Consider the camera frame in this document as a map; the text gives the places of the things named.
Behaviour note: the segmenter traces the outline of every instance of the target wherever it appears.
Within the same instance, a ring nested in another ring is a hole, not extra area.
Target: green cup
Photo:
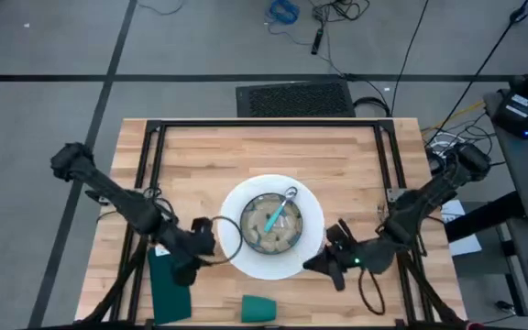
[[[242,297],[242,322],[268,322],[276,319],[276,302],[264,297]]]

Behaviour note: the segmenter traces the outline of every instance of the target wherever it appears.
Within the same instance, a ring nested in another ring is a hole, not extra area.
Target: green cloth
[[[276,319],[276,302],[264,297],[242,297],[242,322],[268,322]]]
[[[171,273],[172,255],[157,256],[156,249],[151,248],[148,252],[148,264],[155,324],[163,325],[191,317],[191,292],[189,287],[174,283]]]

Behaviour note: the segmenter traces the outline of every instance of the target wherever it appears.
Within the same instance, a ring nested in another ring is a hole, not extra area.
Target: wooden tabletop
[[[393,119],[405,179],[419,188],[431,179],[416,119]],[[126,188],[134,186],[144,137],[145,119],[123,122],[111,177]],[[392,182],[396,182],[387,145]],[[154,155],[153,141],[149,155]],[[159,186],[173,204],[180,226],[190,229],[195,217],[218,215],[227,194],[243,180],[260,174],[291,176],[305,184],[324,210],[325,227],[346,220],[358,239],[372,238],[379,224],[378,205],[385,204],[376,141],[369,127],[169,127],[160,167]],[[148,168],[152,157],[148,157]],[[149,170],[143,187],[148,187]],[[111,208],[102,209],[102,213]],[[82,286],[76,318],[90,313],[116,278],[126,222],[119,214],[97,225],[93,250]],[[448,249],[446,233],[435,221],[423,221],[428,257],[425,274],[458,316],[466,317]],[[331,280],[303,271],[286,280],[256,280],[231,264],[201,268],[191,287],[192,318],[181,324],[238,325],[244,294],[269,297],[278,303],[277,325],[393,325],[405,319],[396,262],[377,280],[384,294],[386,314],[377,316],[358,293],[358,272],[346,275],[346,289],[337,292]],[[126,318],[129,285],[122,302]],[[368,300],[378,304],[369,278],[363,286]],[[412,281],[415,310],[422,317]],[[137,322],[153,316],[148,263],[144,270]]]

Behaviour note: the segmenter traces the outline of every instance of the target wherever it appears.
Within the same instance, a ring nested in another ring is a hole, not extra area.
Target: white plate
[[[268,174],[239,183],[227,195],[221,207],[220,214],[239,225],[240,216],[251,200],[264,193],[284,194],[289,187],[298,189],[293,202],[302,215],[301,237],[293,247],[278,255],[259,253],[244,242],[237,256],[230,262],[253,278],[280,280],[303,270],[303,263],[314,257],[323,243],[325,220],[321,205],[304,184],[287,176]],[[219,222],[217,235],[219,244],[228,257],[236,251],[239,240],[242,239],[237,229],[227,221]]]

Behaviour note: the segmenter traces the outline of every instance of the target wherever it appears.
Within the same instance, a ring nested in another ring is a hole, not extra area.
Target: spoon
[[[297,189],[294,187],[291,187],[284,192],[284,201],[280,204],[279,208],[276,209],[274,214],[270,217],[268,222],[266,223],[266,226],[264,227],[265,232],[269,232],[272,229],[272,226],[274,226],[274,223],[276,223],[276,220],[279,218],[279,215],[281,215],[282,210],[284,209],[284,205],[286,205],[287,202],[291,201],[294,196],[297,195]]]

